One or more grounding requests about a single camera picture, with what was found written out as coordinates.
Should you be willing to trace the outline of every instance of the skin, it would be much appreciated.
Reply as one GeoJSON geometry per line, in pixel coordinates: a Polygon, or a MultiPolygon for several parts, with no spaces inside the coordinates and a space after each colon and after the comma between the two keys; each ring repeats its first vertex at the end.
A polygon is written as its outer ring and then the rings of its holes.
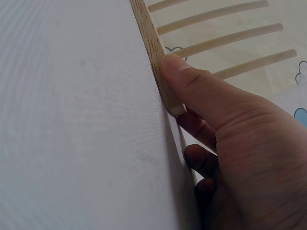
{"type": "Polygon", "coordinates": [[[218,157],[188,146],[204,229],[307,226],[307,129],[268,100],[166,55],[161,72],[189,109],[178,123],[218,157]]]}

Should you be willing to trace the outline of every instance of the wooden frame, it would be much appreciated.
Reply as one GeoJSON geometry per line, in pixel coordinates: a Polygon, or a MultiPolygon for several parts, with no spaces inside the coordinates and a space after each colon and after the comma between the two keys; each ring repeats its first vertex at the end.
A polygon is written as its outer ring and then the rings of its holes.
{"type": "MultiPolygon", "coordinates": [[[[144,40],[145,47],[148,52],[148,56],[153,68],[153,73],[157,81],[160,94],[165,103],[165,106],[169,113],[173,116],[178,116],[186,112],[185,106],[176,98],[167,86],[165,80],[160,73],[160,61],[165,55],[165,46],[160,38],[160,35],[171,32],[173,30],[180,29],[185,26],[189,26],[195,23],[203,22],[209,19],[229,15],[232,13],[255,10],[269,6],[267,0],[257,0],[249,3],[234,5],[214,11],[201,13],[194,15],[159,28],[156,28],[151,16],[151,12],[161,10],[166,7],[173,6],[175,4],[184,2],[187,0],[164,0],[149,7],[146,6],[144,0],[130,0],[138,26],[140,28],[141,35],[144,40]]],[[[174,54],[186,58],[191,55],[195,55],[200,52],[204,52],[216,47],[225,46],[230,43],[239,42],[242,40],[250,39],[256,36],[266,35],[283,30],[283,25],[280,23],[266,25],[250,30],[241,31],[234,34],[229,34],[223,37],[215,38],[210,41],[195,44],[190,47],[183,48],[173,52],[174,54]]],[[[256,60],[231,67],[215,73],[215,75],[223,80],[230,77],[246,73],[255,69],[265,67],[280,61],[287,60],[296,56],[296,51],[291,49],[281,53],[269,55],[267,57],[261,57],[256,60]]]]}

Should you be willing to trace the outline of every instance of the cloud pattern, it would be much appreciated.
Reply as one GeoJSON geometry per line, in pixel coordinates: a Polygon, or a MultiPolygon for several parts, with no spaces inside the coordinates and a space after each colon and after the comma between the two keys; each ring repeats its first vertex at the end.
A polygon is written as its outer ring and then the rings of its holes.
{"type": "MultiPolygon", "coordinates": [[[[299,73],[295,77],[295,81],[298,85],[307,83],[307,62],[301,61],[298,67],[299,73]]],[[[294,117],[300,121],[305,127],[307,127],[307,110],[304,108],[298,108],[294,117]]]]}
{"type": "Polygon", "coordinates": [[[299,73],[296,75],[295,81],[298,85],[307,83],[307,62],[302,61],[298,67],[299,73]]]}

